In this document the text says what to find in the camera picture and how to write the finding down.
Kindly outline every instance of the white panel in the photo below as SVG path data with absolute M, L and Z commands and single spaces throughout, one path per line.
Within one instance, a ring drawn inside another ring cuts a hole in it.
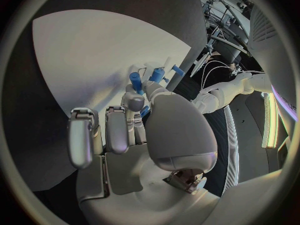
M 175 74 L 190 47 L 139 19 L 100 10 L 68 10 L 33 21 L 33 43 L 42 75 L 69 116 L 74 107 L 99 111 L 102 135 L 105 108 L 119 105 L 129 74 L 147 62 Z

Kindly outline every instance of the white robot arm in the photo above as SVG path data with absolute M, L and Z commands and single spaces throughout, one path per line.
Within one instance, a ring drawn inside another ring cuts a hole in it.
M 272 93 L 271 82 L 266 74 L 240 73 L 232 81 L 219 82 L 202 89 L 191 102 L 202 114 L 209 114 L 228 105 L 237 95 L 251 94 L 253 91 Z

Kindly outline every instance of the vent grille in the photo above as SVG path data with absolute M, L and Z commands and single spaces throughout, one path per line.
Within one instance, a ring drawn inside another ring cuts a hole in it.
M 253 41 L 261 42 L 274 37 L 276 34 L 271 22 L 261 11 L 257 11 L 253 22 Z

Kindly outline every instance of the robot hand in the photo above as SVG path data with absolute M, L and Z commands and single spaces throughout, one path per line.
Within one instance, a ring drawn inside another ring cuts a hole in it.
M 253 91 L 272 93 L 271 83 L 266 74 L 240 73 L 232 81 L 219 82 L 202 89 L 191 103 L 202 114 L 209 114 L 227 106 L 237 95 L 251 94 Z

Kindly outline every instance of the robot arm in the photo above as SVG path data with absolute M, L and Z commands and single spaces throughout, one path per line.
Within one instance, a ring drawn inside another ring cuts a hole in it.
M 191 102 L 202 114 L 209 114 L 227 106 L 237 95 L 251 94 L 254 91 L 272 93 L 266 74 L 240 73 L 232 81 L 219 82 L 202 89 Z

